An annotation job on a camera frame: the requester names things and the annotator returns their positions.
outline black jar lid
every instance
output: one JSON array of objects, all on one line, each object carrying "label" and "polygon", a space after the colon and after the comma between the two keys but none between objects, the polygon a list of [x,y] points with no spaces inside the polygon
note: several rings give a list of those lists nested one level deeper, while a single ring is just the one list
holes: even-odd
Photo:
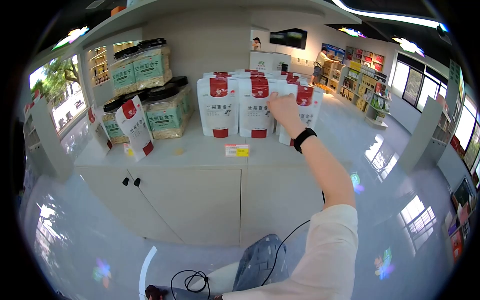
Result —
[{"label": "black jar lid", "polygon": [[167,44],[167,40],[165,40],[164,38],[162,37],[154,38],[154,39],[149,39],[149,40],[138,43],[138,49],[145,50],[151,47],[161,46],[166,44]]},{"label": "black jar lid", "polygon": [[118,109],[120,106],[122,106],[123,103],[125,103],[126,100],[123,97],[120,98],[112,98],[109,101],[105,102],[103,105],[103,111],[104,112],[109,112]]},{"label": "black jar lid", "polygon": [[164,86],[154,87],[150,89],[148,94],[148,100],[159,101],[170,98],[179,93],[179,87],[173,83],[167,83]]},{"label": "black jar lid", "polygon": [[132,46],[132,47],[128,47],[124,50],[120,50],[118,51],[117,53],[115,53],[113,55],[113,59],[114,60],[119,60],[121,59],[122,57],[125,57],[127,55],[130,55],[130,54],[133,54],[135,52],[138,52],[138,47],[137,46]]},{"label": "black jar lid", "polygon": [[186,76],[172,77],[168,83],[176,84],[178,87],[182,87],[188,84],[188,78]]},{"label": "black jar lid", "polygon": [[145,101],[148,98],[146,90],[129,93],[129,94],[123,95],[122,98],[125,99],[125,101],[127,101],[129,99],[133,99],[133,97],[135,96],[138,96],[140,98],[140,101]]}]

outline tree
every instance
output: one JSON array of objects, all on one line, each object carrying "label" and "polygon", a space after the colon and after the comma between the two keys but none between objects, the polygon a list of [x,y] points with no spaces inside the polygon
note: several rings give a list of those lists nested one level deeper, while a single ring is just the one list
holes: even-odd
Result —
[{"label": "tree", "polygon": [[37,89],[45,96],[48,102],[56,106],[65,98],[67,85],[76,82],[80,85],[78,66],[73,63],[72,57],[62,60],[57,57],[44,66],[45,80],[39,80],[32,87],[32,93]]}]

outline white t-shirt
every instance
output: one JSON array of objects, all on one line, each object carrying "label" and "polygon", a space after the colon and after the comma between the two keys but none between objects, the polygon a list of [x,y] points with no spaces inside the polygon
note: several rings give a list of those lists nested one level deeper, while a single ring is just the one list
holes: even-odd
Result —
[{"label": "white t-shirt", "polygon": [[352,296],[358,248],[357,210],[331,206],[312,216],[305,254],[290,278],[224,300],[347,300]]}]

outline white sleeve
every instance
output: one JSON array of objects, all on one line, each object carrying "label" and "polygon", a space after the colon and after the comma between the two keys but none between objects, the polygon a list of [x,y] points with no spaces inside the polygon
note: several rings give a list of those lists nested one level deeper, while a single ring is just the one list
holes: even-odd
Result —
[{"label": "white sleeve", "polygon": [[291,279],[312,288],[334,291],[350,299],[358,248],[357,210],[350,205],[331,206],[312,216],[305,254]]}]

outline black cable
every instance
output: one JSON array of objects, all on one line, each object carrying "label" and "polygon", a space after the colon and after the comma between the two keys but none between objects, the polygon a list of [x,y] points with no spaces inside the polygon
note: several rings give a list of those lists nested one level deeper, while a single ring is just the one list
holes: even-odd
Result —
[{"label": "black cable", "polygon": [[[324,204],[325,204],[325,195],[324,195],[324,191],[322,191],[322,197],[324,199]],[[267,280],[270,278],[270,275],[272,274],[273,272],[273,269],[275,268],[275,265],[276,265],[276,259],[278,258],[278,251],[280,251],[280,249],[282,248],[282,245],[283,243],[297,230],[299,229],[300,227],[302,227],[303,225],[307,224],[308,222],[310,222],[310,220],[307,220],[305,222],[303,222],[302,224],[300,224],[299,226],[297,226],[297,228],[295,228],[283,241],[282,243],[280,244],[280,246],[278,247],[277,251],[276,251],[276,254],[275,254],[275,260],[273,262],[273,266],[272,266],[272,270],[270,270],[270,273],[268,274],[267,278],[265,278],[265,281],[262,283],[261,286],[263,286],[265,284],[265,282],[267,282]],[[192,293],[200,293],[202,292],[205,287],[208,287],[208,297],[207,297],[207,300],[210,298],[210,284],[208,283],[208,277],[207,275],[202,272],[202,271],[194,271],[194,270],[183,270],[183,271],[180,271],[178,273],[176,273],[173,277],[172,277],[172,280],[170,281],[170,290],[172,291],[172,296],[173,296],[173,299],[174,300],[177,300],[177,298],[175,297],[175,293],[173,292],[173,279],[180,273],[183,273],[183,272],[194,272],[193,275],[190,275],[188,276],[187,278],[185,278],[185,281],[183,282],[185,284],[185,288],[187,289],[187,291],[189,292],[192,292]],[[190,284],[190,282],[193,280],[193,278],[195,277],[201,277],[204,279],[205,283],[204,283],[204,286],[199,289],[199,290],[191,290],[188,285]]]},{"label": "black cable", "polygon": [[[324,191],[322,191],[322,197],[323,197],[323,199],[324,199],[324,204],[325,204]],[[303,225],[307,224],[308,222],[310,222],[310,220],[303,222],[301,225],[299,225],[297,228],[295,228],[295,229],[282,241],[282,243],[280,244],[280,246],[278,247],[278,249],[277,249],[277,251],[276,251],[275,260],[274,260],[274,262],[273,262],[272,270],[270,270],[270,273],[268,274],[267,278],[265,278],[265,281],[262,283],[261,287],[265,284],[265,282],[267,282],[267,280],[269,279],[270,275],[272,274],[273,269],[275,268],[275,265],[276,265],[276,259],[277,259],[277,257],[278,257],[278,251],[280,251],[280,248],[282,248],[283,243],[284,243],[297,229],[299,229],[299,228],[302,227]]]},{"label": "black cable", "polygon": [[[193,275],[190,275],[188,276],[187,278],[185,278],[185,281],[184,281],[184,284],[185,284],[185,288],[187,289],[187,291],[189,292],[192,292],[192,293],[200,293],[201,291],[203,291],[205,289],[205,287],[208,287],[208,297],[207,299],[210,298],[210,284],[208,284],[208,277],[207,275],[202,272],[202,271],[193,271],[193,270],[183,270],[183,271],[180,271],[178,273],[176,273],[173,277],[172,277],[172,280],[170,281],[170,290],[172,291],[172,296],[173,296],[173,299],[177,300],[177,298],[175,297],[175,293],[173,292],[173,279],[175,278],[175,276],[177,276],[178,274],[180,273],[183,273],[183,272],[195,272],[195,274]],[[193,278],[195,277],[201,277],[204,279],[205,283],[204,283],[204,286],[199,289],[199,290],[192,290],[188,287],[188,285],[190,284],[190,282],[193,280]]]}]

